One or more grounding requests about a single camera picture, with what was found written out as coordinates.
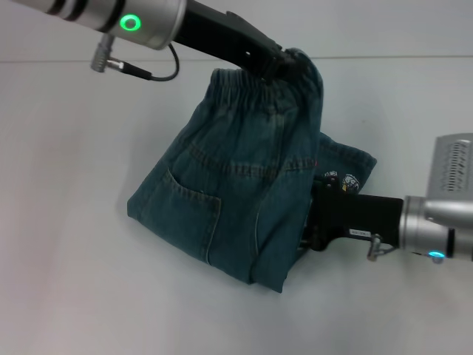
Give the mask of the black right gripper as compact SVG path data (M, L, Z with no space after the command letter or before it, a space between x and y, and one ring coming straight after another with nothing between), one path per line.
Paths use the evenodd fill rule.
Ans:
M343 192L337 176L324 178L324 185L312 188L312 202L298 253L324 251L339 238L372 242L375 238L400 247L402 199Z

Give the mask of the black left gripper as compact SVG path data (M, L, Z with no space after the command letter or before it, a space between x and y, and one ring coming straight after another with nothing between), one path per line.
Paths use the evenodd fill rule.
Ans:
M232 12L188 1L178 44L235 64L263 81L292 80L306 71L304 59Z

